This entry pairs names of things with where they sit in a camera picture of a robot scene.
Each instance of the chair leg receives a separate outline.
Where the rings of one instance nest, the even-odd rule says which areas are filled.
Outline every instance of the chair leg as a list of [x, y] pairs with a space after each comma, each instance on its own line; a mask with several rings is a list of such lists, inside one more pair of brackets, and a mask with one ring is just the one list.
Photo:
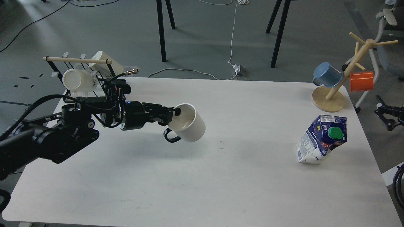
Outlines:
[[160, 49], [161, 49], [161, 61], [166, 62], [166, 43], [164, 40], [164, 24], [163, 24], [163, 9], [161, 0], [156, 0], [157, 3], [157, 18], [158, 18], [158, 31], [160, 34]]
[[278, 35], [276, 36], [274, 53], [271, 60], [271, 68], [275, 68], [276, 59], [278, 58], [278, 52], [280, 47], [280, 42], [282, 41], [283, 30], [285, 28], [286, 17], [288, 16], [290, 0], [285, 0], [285, 5], [283, 6], [282, 17], [280, 18], [280, 25], [278, 30]]
[[269, 19], [269, 23], [267, 26], [267, 30], [265, 31], [267, 34], [271, 31], [272, 25], [274, 24], [276, 14], [279, 11], [280, 3], [282, 0], [276, 0], [274, 10], [272, 11], [271, 19]]
[[173, 10], [171, 9], [171, 2], [170, 2], [170, 0], [166, 0], [166, 5], [167, 5], [167, 10], [168, 10], [168, 16], [170, 17], [171, 28], [172, 28], [172, 29], [175, 29], [175, 22], [174, 22], [174, 17], [173, 17]]

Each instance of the milk carton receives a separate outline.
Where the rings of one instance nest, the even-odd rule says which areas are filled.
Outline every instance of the milk carton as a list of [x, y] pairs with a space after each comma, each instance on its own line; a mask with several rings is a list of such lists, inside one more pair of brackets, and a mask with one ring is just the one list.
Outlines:
[[300, 163], [320, 164], [347, 141], [347, 118], [320, 115], [297, 143]]

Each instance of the orange mug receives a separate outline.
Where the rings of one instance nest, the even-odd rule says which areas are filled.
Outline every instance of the orange mug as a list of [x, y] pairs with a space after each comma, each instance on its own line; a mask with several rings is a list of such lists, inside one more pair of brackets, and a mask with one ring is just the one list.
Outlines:
[[349, 76], [349, 91], [373, 90], [373, 72], [351, 73]]

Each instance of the white mug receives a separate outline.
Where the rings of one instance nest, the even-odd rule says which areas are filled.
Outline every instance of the white mug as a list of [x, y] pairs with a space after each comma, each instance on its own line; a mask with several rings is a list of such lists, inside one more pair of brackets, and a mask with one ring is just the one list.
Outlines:
[[[186, 142], [195, 142], [202, 138], [205, 134], [205, 122], [196, 112], [193, 105], [183, 103], [175, 108], [181, 109], [179, 116], [173, 116], [173, 120], [168, 124], [168, 128], [164, 131], [164, 138], [170, 143], [175, 143], [180, 139]], [[167, 134], [174, 131], [178, 134], [175, 138], [168, 138]]]
[[[91, 58], [91, 59], [95, 59], [95, 60], [111, 60], [112, 61], [112, 69], [114, 70], [114, 73], [116, 75], [121, 74], [124, 72], [124, 67], [119, 64], [117, 61], [113, 60], [109, 55], [107, 55], [104, 51], [100, 50], [97, 53], [95, 53], [95, 55]], [[101, 72], [103, 77], [108, 77], [111, 75], [111, 71], [108, 68], [107, 64], [94, 64], [91, 63], [89, 64], [89, 66], [93, 69], [93, 70], [98, 70]]]
[[97, 78], [91, 71], [69, 69], [62, 77], [65, 88], [71, 91], [88, 92], [97, 87]]

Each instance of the white table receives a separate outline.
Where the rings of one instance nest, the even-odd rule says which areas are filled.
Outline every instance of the white table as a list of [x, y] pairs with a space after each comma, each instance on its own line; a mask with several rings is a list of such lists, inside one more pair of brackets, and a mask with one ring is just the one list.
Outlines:
[[194, 143], [163, 127], [100, 138], [62, 164], [29, 164], [3, 212], [10, 221], [122, 227], [401, 226], [345, 88], [348, 142], [321, 165], [295, 145], [320, 114], [310, 83], [127, 78], [127, 101], [192, 103]]

